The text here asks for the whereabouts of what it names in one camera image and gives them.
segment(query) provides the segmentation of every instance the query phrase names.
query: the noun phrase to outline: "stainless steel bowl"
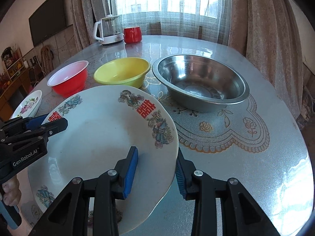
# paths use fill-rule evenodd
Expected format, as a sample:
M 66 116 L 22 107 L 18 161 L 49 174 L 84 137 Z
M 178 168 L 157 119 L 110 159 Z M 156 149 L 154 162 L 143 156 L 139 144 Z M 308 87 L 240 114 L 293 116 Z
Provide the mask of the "stainless steel bowl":
M 249 95 L 248 84 L 238 72 L 207 57 L 171 55 L 155 61 L 152 70 L 180 105 L 194 111 L 218 111 Z

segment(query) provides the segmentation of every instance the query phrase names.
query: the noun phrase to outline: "ceramic plate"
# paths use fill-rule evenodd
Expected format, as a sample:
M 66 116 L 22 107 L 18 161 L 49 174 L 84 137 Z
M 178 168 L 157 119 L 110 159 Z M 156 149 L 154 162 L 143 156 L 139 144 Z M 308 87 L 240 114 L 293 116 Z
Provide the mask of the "ceramic plate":
M 19 104 L 18 108 L 14 111 L 11 118 L 15 117 L 34 117 L 37 113 L 39 106 L 42 102 L 42 91 L 36 90 L 28 95 L 22 102 Z
M 98 177 L 136 146 L 139 160 L 131 194 L 116 205 L 122 212 L 120 234 L 140 225 L 174 178 L 178 136 L 169 114 L 151 95 L 116 85 L 71 96 L 44 123 L 60 117 L 68 120 L 68 128 L 50 137 L 48 154 L 28 167 L 32 192 L 41 210 L 45 211 L 74 177 Z

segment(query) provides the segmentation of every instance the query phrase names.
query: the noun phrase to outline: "human hand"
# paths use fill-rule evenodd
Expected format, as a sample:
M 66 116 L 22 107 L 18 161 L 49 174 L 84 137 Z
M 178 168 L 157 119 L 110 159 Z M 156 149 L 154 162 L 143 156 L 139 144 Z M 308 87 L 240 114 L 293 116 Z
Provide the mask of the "human hand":
M 0 194 L 0 201 L 3 199 L 7 206 L 15 206 L 19 203 L 22 193 L 19 190 L 19 181 L 16 175 L 3 183 L 2 189 L 5 194 L 3 196 Z

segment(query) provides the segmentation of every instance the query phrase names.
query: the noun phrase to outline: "sheer curtain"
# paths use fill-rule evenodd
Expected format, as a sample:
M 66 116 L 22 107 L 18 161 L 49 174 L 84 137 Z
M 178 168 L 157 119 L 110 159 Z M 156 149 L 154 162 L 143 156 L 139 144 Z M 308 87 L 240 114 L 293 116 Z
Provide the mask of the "sheer curtain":
M 231 0 L 111 0 L 123 27 L 142 34 L 176 35 L 227 45 Z

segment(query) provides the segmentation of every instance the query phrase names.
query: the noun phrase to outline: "red mug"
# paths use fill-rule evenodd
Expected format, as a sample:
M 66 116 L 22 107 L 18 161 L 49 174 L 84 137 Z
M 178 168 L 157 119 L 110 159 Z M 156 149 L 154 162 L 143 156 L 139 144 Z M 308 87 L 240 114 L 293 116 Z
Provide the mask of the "red mug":
M 142 33 L 140 27 L 126 27 L 124 29 L 123 39 L 125 43 L 137 43 L 142 41 Z

